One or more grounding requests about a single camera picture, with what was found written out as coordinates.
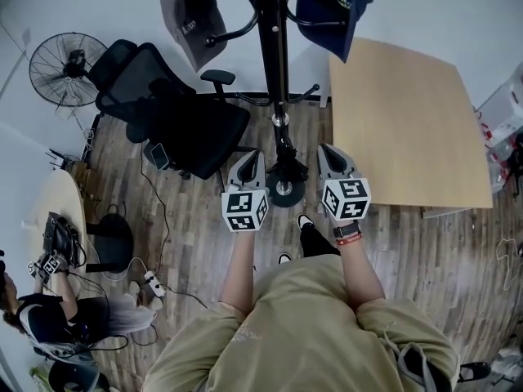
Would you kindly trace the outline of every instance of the wristwatch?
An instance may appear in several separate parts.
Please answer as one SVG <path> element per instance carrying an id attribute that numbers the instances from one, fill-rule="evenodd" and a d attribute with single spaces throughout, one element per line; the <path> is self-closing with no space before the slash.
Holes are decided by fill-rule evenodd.
<path id="1" fill-rule="evenodd" d="M 333 229 L 334 237 L 344 238 L 348 235 L 361 234 L 358 221 L 354 220 L 351 224 L 345 226 L 338 226 Z"/>

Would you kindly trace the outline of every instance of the floor plank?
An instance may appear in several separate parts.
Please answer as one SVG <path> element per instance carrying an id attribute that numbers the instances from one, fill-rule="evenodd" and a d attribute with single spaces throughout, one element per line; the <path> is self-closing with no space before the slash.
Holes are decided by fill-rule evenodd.
<path id="1" fill-rule="evenodd" d="M 252 114 L 241 144 L 262 149 L 267 165 L 271 165 L 275 160 L 275 146 L 270 109 L 235 103 Z M 320 231 L 330 234 L 329 220 L 315 212 L 319 182 L 315 153 L 320 142 L 332 142 L 330 107 L 320 109 L 318 103 L 304 102 L 292 105 L 288 113 L 297 157 L 310 168 L 310 178 L 301 203 L 289 209 L 270 209 L 257 235 L 255 264 L 259 270 L 275 265 L 281 252 L 294 258 L 301 255 L 294 221 L 298 213 L 310 214 Z M 222 168 L 224 176 L 239 156 L 233 154 Z M 163 206 L 140 174 L 141 146 L 127 141 L 123 122 L 109 117 L 101 119 L 91 166 L 99 176 L 94 193 L 100 199 L 96 214 L 104 215 L 111 203 L 117 205 L 119 213 L 126 211 L 134 234 L 135 256 L 141 257 L 148 269 L 157 269 L 162 242 L 167 235 Z M 233 241 L 233 235 L 221 219 L 218 184 L 214 178 L 182 180 L 176 172 L 158 172 L 146 161 L 143 171 L 167 204 L 170 234 L 162 256 L 160 281 L 174 290 L 198 295 L 206 303 L 215 301 Z M 498 262 L 495 257 L 501 237 L 521 239 L 523 231 L 521 200 L 515 203 L 508 192 L 504 190 L 494 196 L 491 210 L 470 210 L 431 220 L 421 219 L 421 210 L 417 207 L 372 205 L 362 222 L 367 253 L 387 296 L 416 301 L 451 338 L 463 361 L 493 359 L 521 315 L 521 277 L 518 275 L 504 291 L 507 260 Z M 110 210 L 116 212 L 117 209 L 111 207 Z M 97 222 L 94 215 L 87 218 Z M 509 255 L 515 273 L 520 259 L 511 248 L 502 246 L 500 251 Z M 90 258 L 95 260 L 92 252 Z M 99 274 L 91 277 L 110 295 L 118 295 L 126 290 L 130 280 L 143 281 L 143 274 L 141 264 L 134 262 L 122 282 L 110 282 Z M 147 288 L 144 296 L 150 297 Z M 119 352 L 97 353 L 102 371 L 120 390 L 140 390 L 147 370 L 162 349 L 199 311 L 200 305 L 194 299 L 169 292 L 155 323 L 158 342 L 147 347 L 131 343 Z M 149 329 L 136 333 L 133 339 L 146 343 L 154 339 L 154 332 Z"/>

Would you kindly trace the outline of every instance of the red wristband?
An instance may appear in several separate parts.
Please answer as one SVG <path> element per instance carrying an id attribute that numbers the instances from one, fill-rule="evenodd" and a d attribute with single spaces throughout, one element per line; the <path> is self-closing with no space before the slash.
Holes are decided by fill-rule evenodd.
<path id="1" fill-rule="evenodd" d="M 363 234 L 359 233 L 356 235 L 352 235 L 349 238 L 337 239 L 336 244 L 337 245 L 347 245 L 347 244 L 353 243 L 354 241 L 358 241 L 359 239 L 362 239 L 362 238 L 363 238 Z"/>

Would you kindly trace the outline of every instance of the black and white sneaker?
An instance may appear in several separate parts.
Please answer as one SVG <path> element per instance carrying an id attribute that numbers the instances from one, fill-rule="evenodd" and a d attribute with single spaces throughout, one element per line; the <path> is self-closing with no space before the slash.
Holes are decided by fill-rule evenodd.
<path id="1" fill-rule="evenodd" d="M 312 222 L 312 219 L 309 216 L 307 216 L 305 213 L 300 213 L 296 218 L 296 222 L 297 222 L 297 227 L 300 229 L 300 231 L 303 231 L 303 227 L 305 225 L 314 226 L 314 222 Z"/>
<path id="2" fill-rule="evenodd" d="M 287 263 L 287 261 L 291 261 L 293 258 L 287 254 L 286 252 L 284 252 L 283 254 L 281 254 L 279 256 L 279 259 L 278 259 L 278 264 L 281 265 L 283 263 Z"/>

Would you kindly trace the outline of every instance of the fan grille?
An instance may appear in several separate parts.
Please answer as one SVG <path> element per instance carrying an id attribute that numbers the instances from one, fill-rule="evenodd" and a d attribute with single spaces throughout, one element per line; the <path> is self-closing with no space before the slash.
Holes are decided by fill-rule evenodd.
<path id="1" fill-rule="evenodd" d="M 91 104 L 98 90 L 88 74 L 106 50 L 103 43 L 83 33 L 61 33 L 49 38 L 36 49 L 29 62 L 34 90 L 59 106 Z"/>

